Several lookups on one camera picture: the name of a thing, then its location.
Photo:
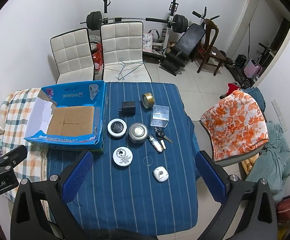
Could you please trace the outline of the white earbud case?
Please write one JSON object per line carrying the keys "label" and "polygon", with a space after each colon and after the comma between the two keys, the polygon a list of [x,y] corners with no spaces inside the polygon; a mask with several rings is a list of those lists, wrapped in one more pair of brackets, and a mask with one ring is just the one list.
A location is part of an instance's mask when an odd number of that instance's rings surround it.
{"label": "white earbud case", "polygon": [[169,178],[169,174],[163,166],[155,168],[153,170],[153,175],[159,183],[163,183]]}

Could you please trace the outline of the white round labelled tin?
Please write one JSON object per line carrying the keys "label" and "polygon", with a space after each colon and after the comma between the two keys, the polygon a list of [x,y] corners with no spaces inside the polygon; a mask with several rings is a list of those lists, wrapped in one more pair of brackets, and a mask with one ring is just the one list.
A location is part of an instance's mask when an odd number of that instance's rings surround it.
{"label": "white round labelled tin", "polygon": [[127,167],[133,160],[133,153],[127,147],[119,147],[114,150],[112,159],[118,166]]}

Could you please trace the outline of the space print lighter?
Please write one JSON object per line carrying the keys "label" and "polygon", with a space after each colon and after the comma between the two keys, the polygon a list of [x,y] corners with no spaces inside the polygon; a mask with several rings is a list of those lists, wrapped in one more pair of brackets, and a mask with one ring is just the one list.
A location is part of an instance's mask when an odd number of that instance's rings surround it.
{"label": "space print lighter", "polygon": [[148,141],[159,154],[165,150],[162,144],[152,134],[148,135]]}

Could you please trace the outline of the white tin black lid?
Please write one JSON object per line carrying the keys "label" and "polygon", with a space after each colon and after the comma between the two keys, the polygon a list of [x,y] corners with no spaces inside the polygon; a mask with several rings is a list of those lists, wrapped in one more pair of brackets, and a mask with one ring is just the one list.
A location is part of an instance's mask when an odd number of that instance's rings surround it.
{"label": "white tin black lid", "polygon": [[110,134],[110,136],[114,138],[121,138],[127,132],[127,124],[122,119],[119,119],[119,118],[112,119],[107,124],[107,131]]}

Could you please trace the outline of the black car key bunch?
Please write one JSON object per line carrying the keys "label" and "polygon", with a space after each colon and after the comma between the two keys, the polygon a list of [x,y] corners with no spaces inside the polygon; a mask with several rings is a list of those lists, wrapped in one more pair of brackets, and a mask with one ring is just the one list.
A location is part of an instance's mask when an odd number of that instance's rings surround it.
{"label": "black car key bunch", "polygon": [[158,137],[159,140],[166,140],[169,143],[173,142],[165,135],[165,132],[161,127],[154,127],[154,131],[156,132],[156,136]]}

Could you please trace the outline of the silver round metal tin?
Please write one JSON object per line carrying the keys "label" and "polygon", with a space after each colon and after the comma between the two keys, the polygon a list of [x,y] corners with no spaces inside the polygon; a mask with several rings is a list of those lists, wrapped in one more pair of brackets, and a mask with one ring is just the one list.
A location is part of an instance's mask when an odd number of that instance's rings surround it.
{"label": "silver round metal tin", "polygon": [[145,124],[136,122],[129,127],[129,140],[134,144],[142,144],[148,137],[148,129]]}

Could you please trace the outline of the clear plastic box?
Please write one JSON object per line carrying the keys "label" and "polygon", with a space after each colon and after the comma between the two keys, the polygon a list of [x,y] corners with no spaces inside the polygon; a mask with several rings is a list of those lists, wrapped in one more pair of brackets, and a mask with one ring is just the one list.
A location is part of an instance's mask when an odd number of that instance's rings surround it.
{"label": "clear plastic box", "polygon": [[165,128],[169,122],[169,113],[168,106],[153,105],[150,126]]}

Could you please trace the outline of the black usb charger block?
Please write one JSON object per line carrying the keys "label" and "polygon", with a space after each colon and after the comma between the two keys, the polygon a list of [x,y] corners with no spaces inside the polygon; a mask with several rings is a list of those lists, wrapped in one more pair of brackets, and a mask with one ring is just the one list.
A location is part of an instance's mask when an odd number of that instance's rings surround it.
{"label": "black usb charger block", "polygon": [[121,103],[118,111],[123,115],[135,115],[136,114],[136,102],[124,101]]}

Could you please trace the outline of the gold tape roll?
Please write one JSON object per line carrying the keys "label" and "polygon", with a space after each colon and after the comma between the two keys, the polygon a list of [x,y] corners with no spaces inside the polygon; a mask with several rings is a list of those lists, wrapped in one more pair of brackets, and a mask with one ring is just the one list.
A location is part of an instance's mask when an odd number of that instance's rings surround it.
{"label": "gold tape roll", "polygon": [[155,104],[154,96],[151,93],[142,94],[142,104],[146,109],[153,107]]}

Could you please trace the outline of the teal blanket pile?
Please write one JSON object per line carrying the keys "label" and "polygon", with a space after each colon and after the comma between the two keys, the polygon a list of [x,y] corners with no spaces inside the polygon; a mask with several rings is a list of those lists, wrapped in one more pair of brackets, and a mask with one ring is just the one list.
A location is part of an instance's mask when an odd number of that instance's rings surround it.
{"label": "teal blanket pile", "polygon": [[290,149],[279,123],[269,120],[266,126],[269,139],[245,180],[257,182],[266,179],[277,203],[284,196],[284,186],[290,176]]}

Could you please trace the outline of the blue striped tablecloth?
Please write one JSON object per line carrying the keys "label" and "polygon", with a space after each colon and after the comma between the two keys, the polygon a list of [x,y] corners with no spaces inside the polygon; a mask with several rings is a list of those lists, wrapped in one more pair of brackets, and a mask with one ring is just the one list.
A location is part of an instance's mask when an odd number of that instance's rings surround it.
{"label": "blue striped tablecloth", "polygon": [[[106,84],[106,121],[120,118],[124,101],[136,102],[136,114],[126,116],[127,125],[140,122],[149,126],[151,113],[141,103],[151,93],[158,105],[170,109],[165,135],[166,149],[158,153],[150,142],[133,144],[127,136],[115,139],[105,135],[101,153],[93,155],[93,166],[76,197],[68,207],[86,231],[127,229],[144,235],[165,235],[188,230],[198,220],[195,167],[198,143],[194,125],[185,113],[176,85],[170,83],[113,82]],[[127,167],[114,163],[116,148],[127,147],[133,160]],[[159,183],[153,170],[163,166],[169,178]]]}

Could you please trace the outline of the white padded chair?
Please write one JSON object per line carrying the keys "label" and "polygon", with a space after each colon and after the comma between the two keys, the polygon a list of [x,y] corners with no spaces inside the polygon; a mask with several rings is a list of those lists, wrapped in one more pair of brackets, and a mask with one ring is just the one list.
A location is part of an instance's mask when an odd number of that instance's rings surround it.
{"label": "white padded chair", "polygon": [[94,80],[94,61],[87,28],[54,36],[50,39],[59,72],[57,84]]}
{"label": "white padded chair", "polygon": [[[103,24],[100,27],[103,67],[109,63],[117,63],[120,57],[125,61],[143,60],[143,23],[127,21]],[[151,82],[152,78],[144,64],[125,77],[124,81],[115,79],[116,73],[102,71],[105,82]]]}

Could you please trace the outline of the brown wooden chair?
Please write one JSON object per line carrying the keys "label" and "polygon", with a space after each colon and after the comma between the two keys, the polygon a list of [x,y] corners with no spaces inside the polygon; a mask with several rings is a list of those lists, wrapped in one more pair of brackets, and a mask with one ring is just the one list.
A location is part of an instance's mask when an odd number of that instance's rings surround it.
{"label": "brown wooden chair", "polygon": [[222,64],[227,61],[227,56],[224,51],[219,50],[214,46],[219,34],[218,26],[212,21],[212,19],[204,19],[203,24],[205,26],[205,41],[204,43],[199,42],[197,45],[192,62],[197,58],[202,59],[197,73],[202,70],[205,64],[216,67],[213,73],[213,75],[216,76]]}

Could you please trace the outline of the right white padded chair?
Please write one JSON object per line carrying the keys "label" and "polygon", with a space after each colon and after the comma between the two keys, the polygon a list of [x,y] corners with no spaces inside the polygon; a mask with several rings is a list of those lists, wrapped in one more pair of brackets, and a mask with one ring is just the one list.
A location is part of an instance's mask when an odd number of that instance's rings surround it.
{"label": "right white padded chair", "polygon": [[[117,63],[120,57],[125,61],[143,60],[143,23],[127,21],[103,24],[100,27],[103,67],[109,63]],[[152,78],[144,64],[125,77],[124,81],[115,79],[116,73],[102,71],[105,82],[151,82]]]}

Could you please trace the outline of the floral gift bag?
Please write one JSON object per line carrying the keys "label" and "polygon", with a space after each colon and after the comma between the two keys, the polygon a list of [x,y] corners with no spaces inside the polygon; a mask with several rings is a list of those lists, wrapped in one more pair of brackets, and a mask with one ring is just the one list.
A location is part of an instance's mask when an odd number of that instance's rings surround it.
{"label": "floral gift bag", "polygon": [[143,34],[142,50],[143,52],[146,52],[146,53],[152,53],[152,50],[153,50],[153,34],[152,33]]}

